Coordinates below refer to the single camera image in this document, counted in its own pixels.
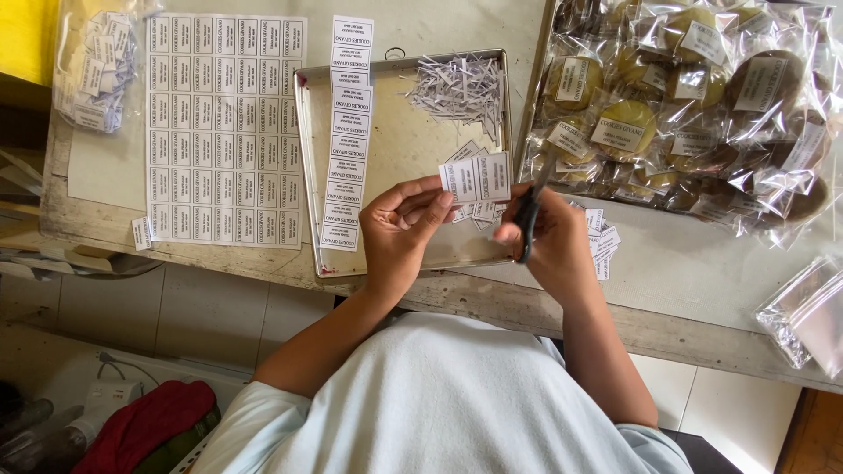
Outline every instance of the floor tile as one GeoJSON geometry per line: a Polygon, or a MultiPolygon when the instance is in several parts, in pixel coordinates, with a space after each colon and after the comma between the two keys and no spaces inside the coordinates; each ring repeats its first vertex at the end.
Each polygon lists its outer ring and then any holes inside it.
{"type": "Polygon", "coordinates": [[[679,431],[702,436],[744,474],[771,474],[801,390],[700,368],[679,431]]]}
{"type": "Polygon", "coordinates": [[[155,352],[251,373],[269,283],[168,265],[155,352]]]}
{"type": "Polygon", "coordinates": [[[658,409],[658,426],[678,430],[694,383],[696,366],[631,354],[658,409]]]}
{"type": "Polygon", "coordinates": [[[0,319],[20,319],[53,329],[61,292],[61,278],[36,282],[3,275],[0,277],[0,319]]]}
{"type": "Polygon", "coordinates": [[[334,295],[273,283],[269,287],[258,364],[290,337],[334,309],[334,295]]]}
{"type": "Polygon", "coordinates": [[[95,341],[152,352],[165,266],[136,277],[98,279],[66,276],[59,331],[95,341]]]}

